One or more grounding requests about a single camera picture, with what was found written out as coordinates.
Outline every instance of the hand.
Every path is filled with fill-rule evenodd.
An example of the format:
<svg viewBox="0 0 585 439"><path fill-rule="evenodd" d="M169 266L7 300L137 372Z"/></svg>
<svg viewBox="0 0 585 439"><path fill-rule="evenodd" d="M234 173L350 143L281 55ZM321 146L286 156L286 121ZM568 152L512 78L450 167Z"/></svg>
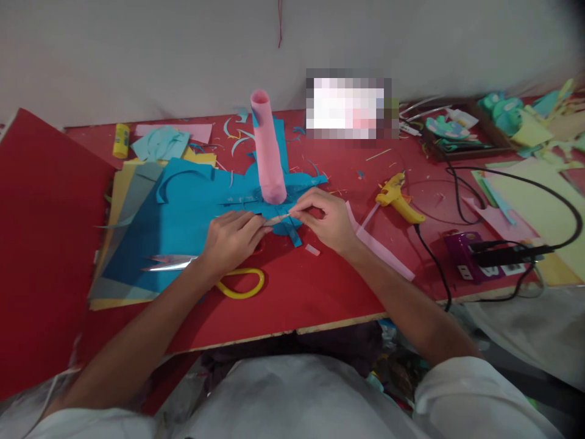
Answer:
<svg viewBox="0 0 585 439"><path fill-rule="evenodd" d="M317 219L310 213L303 212L309 207L321 209L325 216ZM305 192L289 213L292 218L297 218L315 232L323 244L339 254L351 251L360 242L349 221L345 202L319 188L313 187Z"/></svg>
<svg viewBox="0 0 585 439"><path fill-rule="evenodd" d="M221 278L240 265L253 252L271 227L263 227L266 220L252 212L231 210L209 224L207 241L197 264L204 272Z"/></svg>

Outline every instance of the person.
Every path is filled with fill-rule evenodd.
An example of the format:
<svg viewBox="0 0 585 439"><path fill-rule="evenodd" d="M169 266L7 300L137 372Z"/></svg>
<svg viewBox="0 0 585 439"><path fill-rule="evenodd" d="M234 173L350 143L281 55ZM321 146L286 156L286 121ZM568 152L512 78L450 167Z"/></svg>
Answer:
<svg viewBox="0 0 585 439"><path fill-rule="evenodd" d="M362 244L343 200L312 188L290 214L358 271L432 367L416 390L412 418L346 363L316 354L278 355L240 362L177 437L562 437L448 313ZM200 257L97 354L30 437L155 437L152 418L117 407L147 381L203 294L272 230L264 221L244 211L214 219Z"/></svg>

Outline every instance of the yellow glue gun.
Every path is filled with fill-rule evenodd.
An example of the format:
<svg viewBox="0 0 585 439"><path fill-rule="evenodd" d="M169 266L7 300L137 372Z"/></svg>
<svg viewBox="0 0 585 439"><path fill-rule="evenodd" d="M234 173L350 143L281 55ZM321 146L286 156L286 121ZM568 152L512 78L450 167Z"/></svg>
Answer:
<svg viewBox="0 0 585 439"><path fill-rule="evenodd" d="M376 202L383 207L391 204L410 224L420 224L425 221L425 216L410 207L402 196L401 189L405 179L404 171L402 171L385 182L384 187L376 196Z"/></svg>

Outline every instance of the red table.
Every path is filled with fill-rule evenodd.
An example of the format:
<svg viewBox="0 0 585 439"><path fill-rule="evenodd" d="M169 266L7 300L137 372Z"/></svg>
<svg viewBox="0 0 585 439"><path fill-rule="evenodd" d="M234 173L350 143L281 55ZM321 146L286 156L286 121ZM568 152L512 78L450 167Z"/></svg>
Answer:
<svg viewBox="0 0 585 439"><path fill-rule="evenodd" d="M303 126L303 110L277 112L285 120L287 139L297 137L293 127ZM188 120L156 121L152 123L214 123L211 142L222 145L214 151L218 161L229 171L244 173L252 163L246 153L253 151L251 141L238 146L235 156L231 149L234 139L227 139L223 125L227 116L193 118ZM232 134L236 129L252 130L252 122L229 125ZM79 127L68 129L68 135L103 157L117 167L122 162L112 156L114 126ZM385 149L391 151L366 161ZM350 201L356 220L361 223L374 206L379 192L378 184L392 175L406 170L406 184L403 193L413 197L411 205L427 216L421 225L422 235L441 261L445 275L452 286L455 301L478 298L479 293L491 297L510 294L517 276L474 285L462 280L456 268L450 263L442 234L458 229L476 231L485 240L498 238L485 224L468 226L456 211L453 179L445 172L444 163L427 158L418 141L414 138L400 140L369 141L359 147L355 141L307 140L288 142L288 157L293 172L314 175L311 160L319 171L325 173L330 182L322 188L327 191L341 191L341 197ZM483 160L467 160L465 165L481 166L486 162L514 160L513 154ZM358 171L364 178L359 179ZM460 175L477 190L470 172ZM463 196L472 196L462 188ZM468 218L476 218L466 206ZM446 293L439 272L426 253L413 227L392 208L381 208L367 226L378 241L392 251L416 277L414 283L430 298L444 301ZM299 229L303 247L311 244L321 250L315 257L303 247L294 249L288 237L269 236L264 253L252 257L247 264L262 268L267 274L264 290L258 296L246 301L226 301L220 294L208 294L204 303L198 305L187 318L169 348L169 352L204 349L210 346L270 337L283 332L299 330L308 332L346 324L380 318L383 308L369 291L366 284L345 261L319 242L305 226ZM87 361L123 325L136 316L144 304L116 309L88 312L82 341L79 345L80 358Z"/></svg>

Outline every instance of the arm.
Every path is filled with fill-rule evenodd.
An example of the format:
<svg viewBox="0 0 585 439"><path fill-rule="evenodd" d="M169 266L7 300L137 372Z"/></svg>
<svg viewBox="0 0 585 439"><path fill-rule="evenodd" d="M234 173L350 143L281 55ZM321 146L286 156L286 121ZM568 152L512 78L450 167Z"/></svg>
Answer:
<svg viewBox="0 0 585 439"><path fill-rule="evenodd" d="M47 409L108 409L142 387L199 299L252 254L270 232L252 212L227 212L209 227L203 253L95 356L79 378Z"/></svg>
<svg viewBox="0 0 585 439"><path fill-rule="evenodd" d="M305 209L317 207L322 219ZM355 235L342 199L318 188L308 190L291 210L323 244L349 262L380 300L386 313L419 354L435 366L454 357L482 358L457 322L417 287L380 260Z"/></svg>

